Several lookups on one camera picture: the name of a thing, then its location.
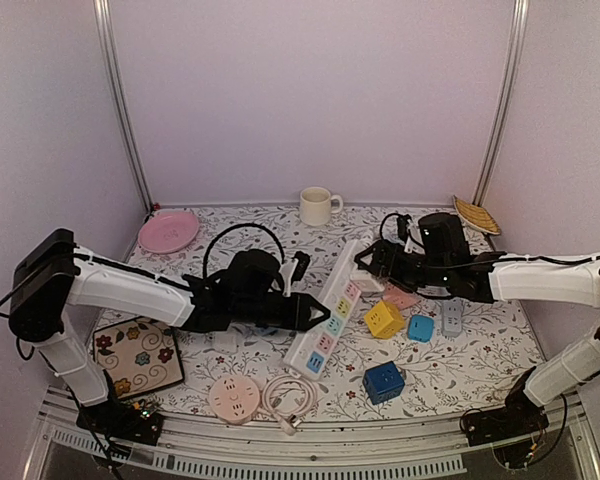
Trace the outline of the white cartoon plug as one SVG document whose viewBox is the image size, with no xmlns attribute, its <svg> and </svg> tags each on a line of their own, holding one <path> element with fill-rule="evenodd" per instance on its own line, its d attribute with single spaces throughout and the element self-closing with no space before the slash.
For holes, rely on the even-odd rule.
<svg viewBox="0 0 600 480">
<path fill-rule="evenodd" d="M 350 280 L 363 294 L 383 293 L 385 284 L 364 270 L 354 270 L 350 274 Z"/>
</svg>

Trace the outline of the white power strip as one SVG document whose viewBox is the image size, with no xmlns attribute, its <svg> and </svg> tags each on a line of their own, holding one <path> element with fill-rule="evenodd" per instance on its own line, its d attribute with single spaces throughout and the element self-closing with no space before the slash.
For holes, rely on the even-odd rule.
<svg viewBox="0 0 600 480">
<path fill-rule="evenodd" d="M 330 310 L 330 317 L 298 334 L 282 359 L 283 365 L 294 375 L 317 381 L 324 373 L 361 297 L 361 289 L 351 275 L 357 268 L 354 257 L 363 249 L 359 239 L 345 244 L 318 296 L 321 304 Z"/>
</svg>

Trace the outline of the light pink plug adapter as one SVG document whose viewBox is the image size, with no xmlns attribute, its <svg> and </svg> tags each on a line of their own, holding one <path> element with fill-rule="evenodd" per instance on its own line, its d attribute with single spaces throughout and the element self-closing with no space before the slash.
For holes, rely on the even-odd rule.
<svg viewBox="0 0 600 480">
<path fill-rule="evenodd" d="M 400 311 L 410 308 L 421 301 L 421 297 L 417 294 L 405 292 L 392 284 L 386 286 L 382 299 L 394 305 Z"/>
</svg>

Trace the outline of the light blue plug adapter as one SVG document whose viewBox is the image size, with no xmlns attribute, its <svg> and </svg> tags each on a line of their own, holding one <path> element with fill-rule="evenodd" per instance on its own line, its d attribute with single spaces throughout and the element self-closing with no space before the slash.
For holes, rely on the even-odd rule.
<svg viewBox="0 0 600 480">
<path fill-rule="evenodd" d="M 279 332 L 279 329 L 275 328 L 275 327 L 258 327 L 256 329 L 256 333 L 262 337 L 275 336 L 278 332 Z"/>
</svg>

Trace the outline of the yellow cube adapter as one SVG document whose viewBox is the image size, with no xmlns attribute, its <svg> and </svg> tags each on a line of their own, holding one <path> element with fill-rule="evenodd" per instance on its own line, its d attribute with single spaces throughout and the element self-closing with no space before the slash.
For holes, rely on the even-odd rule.
<svg viewBox="0 0 600 480">
<path fill-rule="evenodd" d="M 396 305 L 379 301 L 365 315 L 364 321 L 374 338 L 389 339 L 406 326 L 406 320 Z"/>
</svg>

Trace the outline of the cyan plug adapter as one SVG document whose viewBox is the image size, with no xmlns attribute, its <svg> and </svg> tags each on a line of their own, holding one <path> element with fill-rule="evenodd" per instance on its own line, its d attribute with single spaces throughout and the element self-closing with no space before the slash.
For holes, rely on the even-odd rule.
<svg viewBox="0 0 600 480">
<path fill-rule="evenodd" d="M 410 340 L 427 343 L 434 333 L 435 323 L 431 317 L 413 315 L 409 321 L 407 336 Z"/>
</svg>

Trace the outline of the white plug adapter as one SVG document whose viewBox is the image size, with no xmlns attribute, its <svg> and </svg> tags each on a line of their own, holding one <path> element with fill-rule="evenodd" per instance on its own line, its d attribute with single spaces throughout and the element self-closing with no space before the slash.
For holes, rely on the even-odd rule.
<svg viewBox="0 0 600 480">
<path fill-rule="evenodd" d="M 235 332 L 214 332 L 211 344 L 215 351 L 227 355 L 235 354 L 238 351 L 238 341 Z"/>
</svg>

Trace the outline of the light blue power strip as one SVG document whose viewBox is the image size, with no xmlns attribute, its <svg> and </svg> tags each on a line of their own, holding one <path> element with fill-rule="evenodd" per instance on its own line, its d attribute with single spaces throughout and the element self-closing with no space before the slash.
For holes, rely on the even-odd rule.
<svg viewBox="0 0 600 480">
<path fill-rule="evenodd" d="M 459 298 L 442 302 L 441 332 L 444 336 L 456 338 L 462 333 L 463 312 L 463 302 Z"/>
</svg>

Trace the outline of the dark blue cube adapter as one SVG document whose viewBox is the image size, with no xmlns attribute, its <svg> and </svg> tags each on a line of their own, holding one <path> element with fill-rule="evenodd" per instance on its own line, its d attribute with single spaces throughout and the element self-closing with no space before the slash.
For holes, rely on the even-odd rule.
<svg viewBox="0 0 600 480">
<path fill-rule="evenodd" d="M 363 387 L 372 405 L 378 405 L 401 395 L 405 388 L 403 375 L 393 361 L 367 369 Z"/>
</svg>

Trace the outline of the pink round socket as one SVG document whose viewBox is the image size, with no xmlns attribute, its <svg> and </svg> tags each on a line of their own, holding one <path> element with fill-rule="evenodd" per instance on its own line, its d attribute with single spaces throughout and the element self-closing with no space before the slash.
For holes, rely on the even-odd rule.
<svg viewBox="0 0 600 480">
<path fill-rule="evenodd" d="M 211 386 L 208 402 L 220 420 L 231 425 L 242 425 L 256 416 L 261 394 L 258 385 L 251 378 L 227 375 Z"/>
</svg>

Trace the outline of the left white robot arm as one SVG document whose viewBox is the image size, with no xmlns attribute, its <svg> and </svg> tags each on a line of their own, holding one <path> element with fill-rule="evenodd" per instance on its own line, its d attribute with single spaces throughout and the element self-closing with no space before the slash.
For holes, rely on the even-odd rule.
<svg viewBox="0 0 600 480">
<path fill-rule="evenodd" d="M 66 306 L 125 312 L 194 333 L 225 331 L 233 322 L 307 332 L 331 316 L 314 296 L 292 289 L 308 262 L 304 253 L 285 260 L 250 249 L 236 253 L 224 269 L 204 267 L 199 276 L 173 280 L 98 256 L 60 228 L 17 265 L 12 288 L 0 299 L 0 317 L 90 407 L 96 424 L 118 434 L 128 426 L 128 412 L 114 401 L 112 381 L 77 339 Z"/>
</svg>

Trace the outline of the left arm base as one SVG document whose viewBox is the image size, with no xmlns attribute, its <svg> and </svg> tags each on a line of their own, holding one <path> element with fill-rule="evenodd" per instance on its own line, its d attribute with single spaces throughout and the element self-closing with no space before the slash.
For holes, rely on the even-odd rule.
<svg viewBox="0 0 600 480">
<path fill-rule="evenodd" d="M 164 416 L 145 414 L 143 409 L 108 399 L 93 406 L 79 405 L 78 427 L 106 438 L 156 446 L 162 433 Z"/>
</svg>

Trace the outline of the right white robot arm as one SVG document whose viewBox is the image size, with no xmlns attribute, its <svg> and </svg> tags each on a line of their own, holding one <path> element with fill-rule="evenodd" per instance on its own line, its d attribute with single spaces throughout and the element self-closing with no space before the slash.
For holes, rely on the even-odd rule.
<svg viewBox="0 0 600 480">
<path fill-rule="evenodd" d="M 534 422 L 536 409 L 600 374 L 600 252 L 555 257 L 441 249 L 407 253 L 378 240 L 355 262 L 407 292 L 442 287 L 450 297 L 474 303 L 517 301 L 528 312 L 557 321 L 542 332 L 557 334 L 563 348 L 512 387 L 497 415 L 504 435 L 519 435 Z"/>
</svg>

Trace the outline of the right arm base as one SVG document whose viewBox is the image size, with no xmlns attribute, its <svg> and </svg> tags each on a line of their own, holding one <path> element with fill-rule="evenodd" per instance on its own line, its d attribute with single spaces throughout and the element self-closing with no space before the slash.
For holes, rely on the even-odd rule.
<svg viewBox="0 0 600 480">
<path fill-rule="evenodd" d="M 544 440 L 549 420 L 543 407 L 503 406 L 484 410 L 472 408 L 463 413 L 459 428 L 470 446 L 493 444 L 524 437 L 515 443 L 493 449 L 496 461 L 505 469 L 527 468 Z"/>
</svg>

